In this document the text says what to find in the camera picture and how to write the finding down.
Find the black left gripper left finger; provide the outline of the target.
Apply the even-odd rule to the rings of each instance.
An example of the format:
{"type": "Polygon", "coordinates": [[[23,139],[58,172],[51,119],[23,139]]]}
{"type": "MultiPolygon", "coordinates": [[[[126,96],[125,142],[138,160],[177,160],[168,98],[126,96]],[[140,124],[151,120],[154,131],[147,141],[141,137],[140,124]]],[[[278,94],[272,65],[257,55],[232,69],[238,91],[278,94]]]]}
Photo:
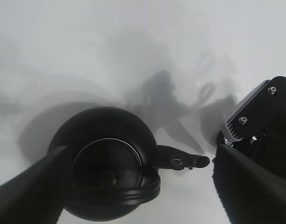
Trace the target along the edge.
{"type": "Polygon", "coordinates": [[[0,185],[0,224],[55,224],[72,190],[72,151],[57,147],[0,185]]]}

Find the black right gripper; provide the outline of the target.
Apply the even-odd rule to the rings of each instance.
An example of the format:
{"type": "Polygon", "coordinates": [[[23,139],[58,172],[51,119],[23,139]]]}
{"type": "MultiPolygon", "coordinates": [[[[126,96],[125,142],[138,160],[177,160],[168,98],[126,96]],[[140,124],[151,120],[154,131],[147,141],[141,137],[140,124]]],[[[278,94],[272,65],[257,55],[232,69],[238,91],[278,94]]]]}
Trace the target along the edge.
{"type": "Polygon", "coordinates": [[[286,181],[286,77],[260,83],[221,123],[217,145],[229,145],[286,181]]]}

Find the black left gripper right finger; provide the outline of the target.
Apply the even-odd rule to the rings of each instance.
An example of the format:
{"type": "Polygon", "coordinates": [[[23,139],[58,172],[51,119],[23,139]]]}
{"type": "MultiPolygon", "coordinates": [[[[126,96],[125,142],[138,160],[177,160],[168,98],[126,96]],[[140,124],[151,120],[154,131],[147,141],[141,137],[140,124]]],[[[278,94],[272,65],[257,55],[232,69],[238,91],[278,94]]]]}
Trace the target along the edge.
{"type": "Polygon", "coordinates": [[[232,224],[286,224],[286,181],[229,145],[217,145],[214,186],[232,224]]]}

